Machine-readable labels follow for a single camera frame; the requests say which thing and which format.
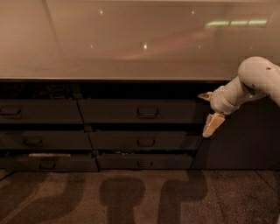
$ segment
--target floor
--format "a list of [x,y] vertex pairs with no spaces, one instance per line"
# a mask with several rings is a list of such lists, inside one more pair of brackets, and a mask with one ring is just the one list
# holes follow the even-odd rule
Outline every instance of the floor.
[[0,171],[0,223],[280,223],[277,171]]

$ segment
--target dark drawer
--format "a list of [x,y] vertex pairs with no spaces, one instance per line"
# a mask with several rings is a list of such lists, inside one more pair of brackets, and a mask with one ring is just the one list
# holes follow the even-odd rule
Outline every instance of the dark drawer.
[[193,158],[188,155],[101,155],[96,157],[100,169],[185,170]]
[[94,150],[196,151],[202,141],[184,131],[96,131],[89,138]]
[[40,155],[7,153],[0,158],[0,168],[12,172],[98,172],[91,153]]
[[0,123],[82,123],[76,101],[0,100]]
[[85,123],[203,123],[209,107],[192,100],[79,100]]
[[0,132],[0,149],[92,150],[88,134],[82,131]]

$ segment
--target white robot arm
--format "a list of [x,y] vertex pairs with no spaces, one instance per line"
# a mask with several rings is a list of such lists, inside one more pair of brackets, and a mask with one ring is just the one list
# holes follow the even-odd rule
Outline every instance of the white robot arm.
[[226,86],[199,95],[210,101],[215,111],[206,120],[203,137],[210,137],[225,121],[225,116],[235,112],[244,102],[266,95],[280,107],[280,67],[261,57],[245,59],[239,66],[238,76]]

